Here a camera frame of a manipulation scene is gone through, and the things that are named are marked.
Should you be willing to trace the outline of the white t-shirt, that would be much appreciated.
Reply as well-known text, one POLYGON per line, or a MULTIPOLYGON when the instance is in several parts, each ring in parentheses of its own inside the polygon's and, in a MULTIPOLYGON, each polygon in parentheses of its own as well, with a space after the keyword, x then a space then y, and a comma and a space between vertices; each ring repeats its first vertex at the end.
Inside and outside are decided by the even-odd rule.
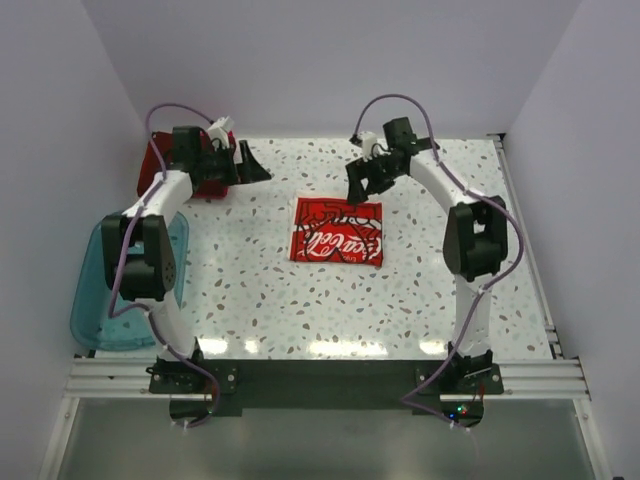
POLYGON ((380 202, 351 205, 333 197, 297 196, 288 256, 300 263, 380 267, 384 260, 380 202))

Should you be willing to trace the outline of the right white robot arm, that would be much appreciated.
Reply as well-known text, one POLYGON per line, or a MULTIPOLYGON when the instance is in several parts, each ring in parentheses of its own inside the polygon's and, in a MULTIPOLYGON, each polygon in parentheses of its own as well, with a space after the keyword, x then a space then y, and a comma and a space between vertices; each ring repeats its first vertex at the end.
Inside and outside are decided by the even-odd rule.
POLYGON ((357 132, 350 142, 361 149, 361 157, 348 163, 347 200, 360 204, 371 195, 382 194, 395 180, 408 176, 424 187, 447 215, 442 254, 454 276, 456 320, 454 337, 448 344, 450 364, 445 369, 448 386, 469 392, 492 367, 489 342, 489 283, 501 270, 508 253, 505 207, 499 196, 488 201, 466 187, 444 165, 438 145, 418 137, 408 118, 383 125, 386 144, 381 146, 371 132, 357 132))

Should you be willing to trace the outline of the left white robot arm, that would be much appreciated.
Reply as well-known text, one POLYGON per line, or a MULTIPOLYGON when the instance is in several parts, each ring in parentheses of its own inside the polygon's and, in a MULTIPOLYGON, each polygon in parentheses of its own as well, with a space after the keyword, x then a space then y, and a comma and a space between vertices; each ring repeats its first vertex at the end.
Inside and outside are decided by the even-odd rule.
POLYGON ((175 127, 167 156, 151 138, 160 170, 133 206, 101 222, 105 281, 111 289, 108 316, 141 310, 161 356, 178 361, 171 378, 185 392, 205 385, 207 368, 190 358, 198 349, 197 340, 181 320, 175 298, 177 266, 168 227, 204 182, 235 186, 271 179, 248 143, 235 139, 232 129, 228 117, 206 129, 175 127))

